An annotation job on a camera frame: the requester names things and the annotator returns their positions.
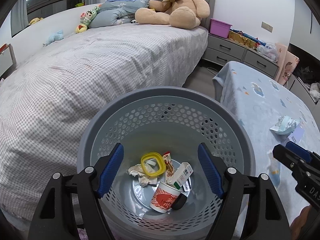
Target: blue blanket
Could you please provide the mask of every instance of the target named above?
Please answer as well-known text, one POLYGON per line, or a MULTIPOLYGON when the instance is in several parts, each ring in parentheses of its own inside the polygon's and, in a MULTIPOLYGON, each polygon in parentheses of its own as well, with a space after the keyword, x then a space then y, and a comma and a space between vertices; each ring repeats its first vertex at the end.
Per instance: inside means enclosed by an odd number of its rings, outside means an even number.
POLYGON ((97 16, 92 20, 89 28, 99 28, 106 26, 130 23, 134 19, 134 14, 139 8, 147 8, 149 0, 130 1, 106 1, 100 5, 97 16))

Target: gray trash can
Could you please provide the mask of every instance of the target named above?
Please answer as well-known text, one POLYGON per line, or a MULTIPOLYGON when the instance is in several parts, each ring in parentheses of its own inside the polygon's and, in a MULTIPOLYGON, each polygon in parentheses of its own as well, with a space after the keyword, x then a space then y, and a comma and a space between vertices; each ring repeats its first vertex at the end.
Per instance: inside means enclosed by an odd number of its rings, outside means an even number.
POLYGON ((126 240, 205 238, 221 200, 211 192, 198 161, 200 143, 227 166, 255 174, 251 142, 235 117, 217 101, 183 88, 136 90, 107 104, 82 136, 78 172, 108 155, 117 142, 124 146, 124 160, 100 204, 110 229, 126 240), (156 187, 140 187, 127 171, 143 154, 167 151, 176 167, 189 162, 194 173, 183 208, 161 214, 149 207, 156 187))

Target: stuffed toy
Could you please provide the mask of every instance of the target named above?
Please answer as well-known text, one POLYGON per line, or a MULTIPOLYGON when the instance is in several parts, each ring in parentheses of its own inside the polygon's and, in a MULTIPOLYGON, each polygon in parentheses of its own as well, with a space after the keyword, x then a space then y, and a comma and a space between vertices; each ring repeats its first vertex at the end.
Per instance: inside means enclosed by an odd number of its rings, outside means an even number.
POLYGON ((63 39, 63 30, 60 30, 56 33, 53 33, 49 36, 48 40, 46 43, 44 43, 44 46, 48 46, 50 43, 55 42, 55 41, 61 41, 63 39))
POLYGON ((95 6, 93 9, 87 11, 85 14, 81 14, 80 23, 89 26, 90 22, 97 16, 99 10, 100 7, 95 6))
POLYGON ((41 21, 41 20, 43 20, 43 18, 34 18, 34 19, 32 19, 30 21, 29 25, 33 25, 33 24, 35 24, 35 23, 37 23, 38 21, 41 21))
POLYGON ((91 21, 97 16, 98 11, 100 10, 100 5, 95 6, 93 9, 80 15, 80 24, 76 28, 76 33, 82 33, 88 29, 91 21))
POLYGON ((210 7, 205 0, 150 0, 149 8, 138 9, 135 19, 139 24, 170 24, 177 28, 192 29, 209 15, 210 7))
POLYGON ((88 29, 87 25, 80 23, 76 28, 76 33, 83 33, 88 29))

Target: red and white paper cup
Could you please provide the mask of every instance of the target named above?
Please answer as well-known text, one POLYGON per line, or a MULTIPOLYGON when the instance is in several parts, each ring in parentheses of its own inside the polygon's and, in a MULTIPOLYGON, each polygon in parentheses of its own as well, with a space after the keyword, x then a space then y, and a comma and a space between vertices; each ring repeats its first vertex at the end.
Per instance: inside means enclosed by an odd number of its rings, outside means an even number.
POLYGON ((161 181, 151 199, 150 207, 158 212, 166 213, 176 201, 180 193, 181 192, 176 188, 161 181))

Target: blue gripper pad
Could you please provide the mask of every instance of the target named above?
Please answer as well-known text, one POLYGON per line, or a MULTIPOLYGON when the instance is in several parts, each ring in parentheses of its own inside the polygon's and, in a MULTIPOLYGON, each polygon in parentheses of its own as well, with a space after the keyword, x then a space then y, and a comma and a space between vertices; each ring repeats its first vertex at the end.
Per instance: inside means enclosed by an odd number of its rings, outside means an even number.
POLYGON ((115 179, 118 169, 122 163, 123 157, 124 148, 122 144, 119 144, 119 146, 111 156, 104 171, 100 175, 100 185, 97 190, 99 198, 102 198, 104 194, 109 192, 113 180, 115 179))
POLYGON ((304 160, 306 163, 311 162, 311 156, 310 153, 305 150, 304 148, 300 147, 299 145, 295 144, 294 142, 288 142, 285 147, 298 155, 302 160, 304 160))
POLYGON ((207 178, 210 189, 212 193, 216 194, 219 198, 222 198, 224 195, 222 179, 209 154, 211 153, 207 152, 202 144, 198 146, 198 160, 207 178))

